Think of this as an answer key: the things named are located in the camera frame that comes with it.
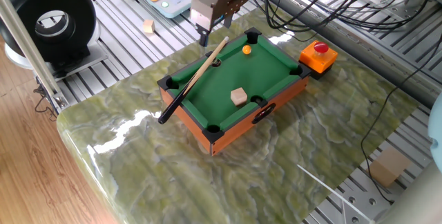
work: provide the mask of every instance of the cue stick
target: cue stick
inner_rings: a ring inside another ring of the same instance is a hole
[[[218,53],[224,48],[224,45],[229,41],[229,37],[225,37],[220,45],[216,47],[216,49],[207,57],[207,60],[201,65],[201,67],[196,71],[195,75],[191,78],[191,80],[187,83],[187,85],[181,90],[181,92],[173,99],[173,101],[166,107],[161,116],[158,118],[158,122],[160,124],[166,123],[167,120],[172,116],[173,112],[175,112],[176,108],[181,104],[182,100],[186,97],[189,91],[192,89],[193,85],[198,81],[201,75],[206,71],[206,69],[210,66],[213,60],[216,58]]]

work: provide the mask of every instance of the metal pole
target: metal pole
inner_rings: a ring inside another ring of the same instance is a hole
[[[40,82],[47,90],[49,97],[58,104],[60,109],[67,106],[66,98],[61,93],[54,77],[50,73],[43,57],[35,46],[34,41],[30,37],[10,0],[0,0],[0,17],[3,19],[3,22],[11,32],[21,51],[23,51],[25,57],[29,60]]]

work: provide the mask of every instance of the red button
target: red button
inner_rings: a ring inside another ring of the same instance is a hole
[[[326,53],[329,50],[329,46],[326,43],[319,41],[315,44],[314,49],[318,53]]]

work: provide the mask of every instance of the wooden cube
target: wooden cube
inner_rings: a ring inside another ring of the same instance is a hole
[[[240,106],[247,101],[247,94],[244,89],[238,88],[230,93],[230,99],[235,104],[235,106]]]
[[[371,163],[370,171],[382,186],[389,187],[410,164],[411,161],[401,152],[390,147]]]
[[[155,24],[153,23],[153,20],[149,19],[144,20],[143,30],[145,33],[152,34],[155,31]]]

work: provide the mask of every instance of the yellow ball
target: yellow ball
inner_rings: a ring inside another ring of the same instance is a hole
[[[250,54],[250,52],[251,52],[250,45],[244,45],[244,47],[242,47],[242,52],[246,55]]]

